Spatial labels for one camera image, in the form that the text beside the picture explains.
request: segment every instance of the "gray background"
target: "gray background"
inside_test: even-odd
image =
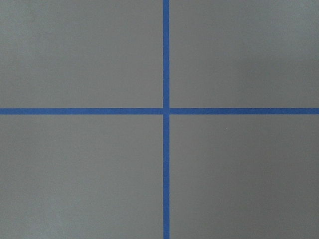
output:
[[[161,107],[160,0],[1,0],[0,107]]]
[[[172,0],[171,107],[319,107],[318,0]]]
[[[1,0],[0,107],[161,107],[161,2]],[[318,12],[171,0],[171,106],[318,107]],[[161,118],[0,116],[0,238],[162,238]],[[318,124],[171,116],[171,238],[318,238]]]
[[[318,116],[171,116],[172,239],[317,239]]]
[[[162,238],[161,132],[161,116],[0,116],[0,238]]]

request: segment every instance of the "blue line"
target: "blue line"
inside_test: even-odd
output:
[[[318,115],[319,108],[170,108],[171,115]]]
[[[163,238],[169,239],[169,114],[163,115]]]
[[[169,239],[169,0],[163,0],[163,239]]]
[[[0,115],[162,115],[161,108],[0,108]]]
[[[163,108],[169,109],[169,0],[163,0]]]

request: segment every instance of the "gray floor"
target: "gray floor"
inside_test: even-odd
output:
[[[161,116],[0,116],[0,238],[162,238]]]
[[[162,107],[161,0],[1,0],[0,108]],[[171,0],[171,107],[319,107],[319,0]],[[318,116],[171,116],[172,239],[317,239]],[[162,116],[0,116],[0,239],[162,238]]]
[[[171,238],[318,238],[318,116],[171,116],[170,128]]]
[[[318,0],[172,0],[171,107],[319,107]]]

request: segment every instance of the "vertical blue tape strip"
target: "vertical blue tape strip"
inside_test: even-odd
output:
[[[169,0],[163,0],[163,238],[169,239]]]
[[[163,238],[169,239],[169,114],[163,115]]]

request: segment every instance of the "gray rectangle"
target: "gray rectangle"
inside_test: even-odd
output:
[[[171,116],[171,239],[317,239],[317,116]]]
[[[1,239],[160,239],[161,116],[0,116]]]
[[[318,0],[171,1],[171,106],[319,106]]]
[[[1,108],[162,105],[159,0],[1,0]]]

